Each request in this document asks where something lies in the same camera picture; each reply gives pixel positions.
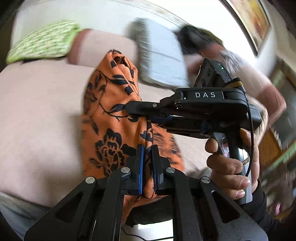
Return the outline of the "black sleeve right forearm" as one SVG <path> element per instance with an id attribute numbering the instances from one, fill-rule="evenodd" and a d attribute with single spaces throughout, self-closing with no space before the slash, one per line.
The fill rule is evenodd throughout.
<path id="1" fill-rule="evenodd" d="M 280 222 L 267 212 L 266 201 L 266 194 L 258 181 L 257 188 L 252 193 L 252 201 L 240 207 L 266 232 L 268 238 L 274 238 Z"/>

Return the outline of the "right hand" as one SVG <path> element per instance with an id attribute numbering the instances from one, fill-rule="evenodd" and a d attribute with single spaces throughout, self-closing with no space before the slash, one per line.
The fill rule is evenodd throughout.
<path id="1" fill-rule="evenodd" d="M 259 178 L 259 150 L 257 139 L 254 137 L 254 150 L 251 165 L 251 180 L 239 175 L 243 170 L 243 164 L 236 159 L 227 158 L 217 153 L 218 142 L 210 138 L 205 144 L 205 150 L 211 155 L 207 159 L 207 166 L 212 169 L 211 179 L 233 200 L 244 197 L 247 187 L 252 187 L 255 192 Z"/>

